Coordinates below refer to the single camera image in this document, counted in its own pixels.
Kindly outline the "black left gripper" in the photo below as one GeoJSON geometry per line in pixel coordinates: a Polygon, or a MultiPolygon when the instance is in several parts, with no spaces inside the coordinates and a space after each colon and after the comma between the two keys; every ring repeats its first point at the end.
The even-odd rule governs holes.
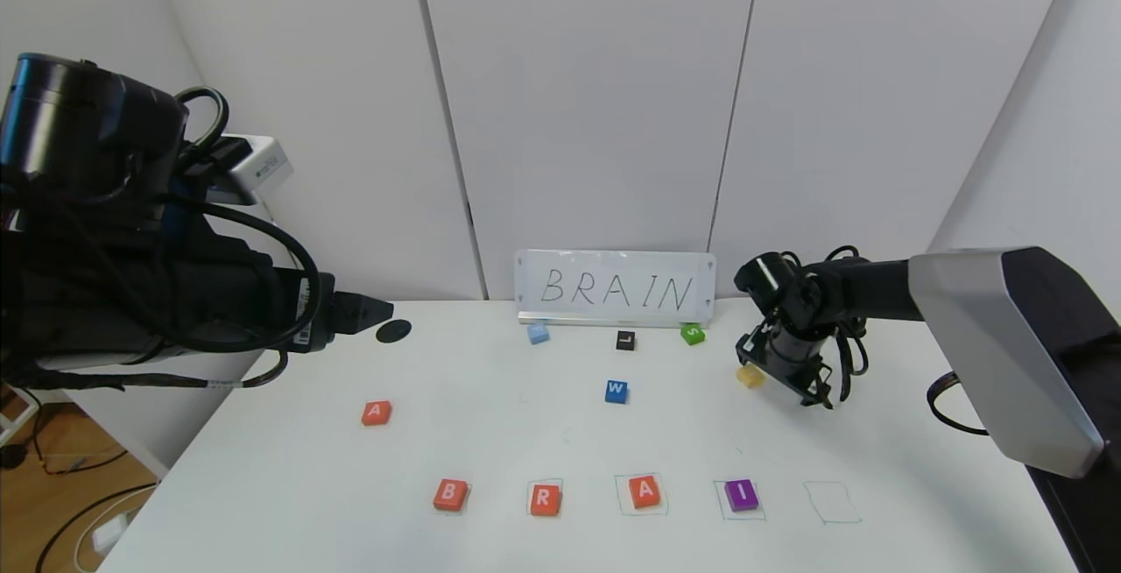
{"type": "Polygon", "coordinates": [[[389,301],[334,293],[334,277],[276,266],[241,240],[207,237],[180,258],[180,336],[189,350],[311,353],[395,315],[389,301]],[[333,329],[331,308],[333,305],[333,329]]]}

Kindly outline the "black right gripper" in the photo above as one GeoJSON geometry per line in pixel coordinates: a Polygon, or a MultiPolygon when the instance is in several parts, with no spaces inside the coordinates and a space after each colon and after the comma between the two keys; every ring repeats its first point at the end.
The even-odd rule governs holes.
{"type": "Polygon", "coordinates": [[[740,366],[752,366],[800,397],[804,407],[830,401],[830,368],[821,350],[832,333],[827,329],[787,329],[779,318],[765,318],[751,333],[736,341],[740,366]]]}

